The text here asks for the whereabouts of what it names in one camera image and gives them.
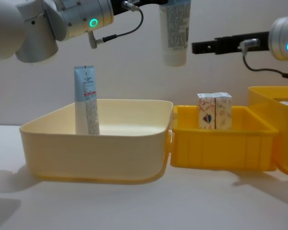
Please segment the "white wall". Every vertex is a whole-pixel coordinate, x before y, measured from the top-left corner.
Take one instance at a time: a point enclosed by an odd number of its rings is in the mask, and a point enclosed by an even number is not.
[[[279,17],[288,16],[288,0],[192,0],[190,42],[219,36],[267,31]],[[24,64],[16,57],[0,61],[0,124],[22,124],[74,101],[73,67],[94,65],[99,98],[163,99],[176,104],[196,102],[198,92],[229,92],[234,104],[247,104],[247,87],[288,85],[273,73],[253,73],[241,54],[193,55],[181,68],[162,63],[159,12],[144,6],[139,31],[90,50],[85,35],[59,43],[51,61]],[[100,38],[125,32],[140,20],[136,12],[118,15],[114,23],[96,31]],[[250,53],[254,68],[288,72],[288,62],[269,52]]]

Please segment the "plastic basket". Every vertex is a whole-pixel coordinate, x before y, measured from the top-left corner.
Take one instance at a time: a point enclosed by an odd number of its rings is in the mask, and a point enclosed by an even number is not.
[[[288,86],[262,86],[249,88],[250,108],[279,129],[273,149],[273,162],[288,174]]]
[[[234,106],[232,115],[232,130],[203,130],[198,129],[196,106],[175,106],[171,165],[270,170],[273,140],[278,130],[248,107]]]
[[[20,128],[29,170],[57,181],[142,184],[161,177],[169,151],[171,102],[98,100],[99,136],[75,134],[68,105]]]

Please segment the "blue and white tube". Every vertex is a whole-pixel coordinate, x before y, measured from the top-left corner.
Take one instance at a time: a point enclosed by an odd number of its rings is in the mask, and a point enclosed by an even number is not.
[[[76,134],[99,135],[94,66],[75,67]]]

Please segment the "white table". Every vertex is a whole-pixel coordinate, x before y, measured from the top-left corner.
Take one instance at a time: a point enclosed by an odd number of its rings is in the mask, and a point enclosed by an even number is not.
[[[169,165],[143,185],[42,182],[0,126],[0,230],[288,230],[288,176]]]

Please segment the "tube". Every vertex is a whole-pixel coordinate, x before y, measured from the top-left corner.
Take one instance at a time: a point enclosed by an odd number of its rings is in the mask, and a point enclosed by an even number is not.
[[[78,66],[75,73],[76,134],[99,135],[94,66]]]
[[[187,61],[191,0],[168,0],[159,6],[163,60],[169,66]]]

